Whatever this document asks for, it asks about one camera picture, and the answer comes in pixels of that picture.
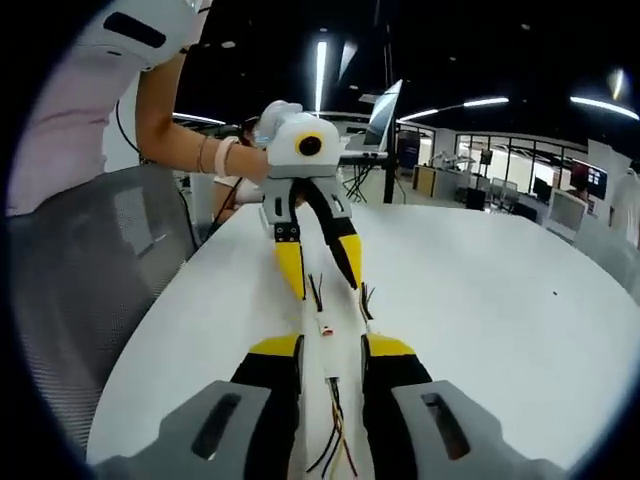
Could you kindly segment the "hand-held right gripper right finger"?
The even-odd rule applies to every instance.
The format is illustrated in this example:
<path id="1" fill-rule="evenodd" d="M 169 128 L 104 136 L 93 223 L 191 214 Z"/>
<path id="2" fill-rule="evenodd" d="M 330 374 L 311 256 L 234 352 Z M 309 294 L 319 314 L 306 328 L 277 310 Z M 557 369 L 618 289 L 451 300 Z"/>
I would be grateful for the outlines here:
<path id="1" fill-rule="evenodd" d="M 377 479 L 564 479 L 503 437 L 499 420 L 446 380 L 435 381 L 414 350 L 376 333 L 361 338 L 363 425 Z"/>

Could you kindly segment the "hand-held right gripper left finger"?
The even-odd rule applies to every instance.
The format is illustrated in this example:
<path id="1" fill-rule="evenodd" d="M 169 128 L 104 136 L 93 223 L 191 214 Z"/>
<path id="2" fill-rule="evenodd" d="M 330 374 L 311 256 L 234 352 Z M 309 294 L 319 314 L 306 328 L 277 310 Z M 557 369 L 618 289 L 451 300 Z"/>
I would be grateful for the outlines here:
<path id="1" fill-rule="evenodd" d="M 98 479 L 285 479 L 299 426 L 304 337 L 266 338 L 232 378 L 171 411 L 155 441 L 95 469 Z"/>

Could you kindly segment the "person's left hand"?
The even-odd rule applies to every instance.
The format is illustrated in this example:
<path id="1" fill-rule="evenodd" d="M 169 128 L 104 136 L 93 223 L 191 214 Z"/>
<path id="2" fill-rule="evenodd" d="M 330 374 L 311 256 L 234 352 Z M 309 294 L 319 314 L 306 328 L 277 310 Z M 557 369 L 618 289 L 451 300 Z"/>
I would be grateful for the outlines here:
<path id="1" fill-rule="evenodd" d="M 226 161 L 226 172 L 250 180 L 256 185 L 264 182 L 270 171 L 267 152 L 234 144 Z"/>

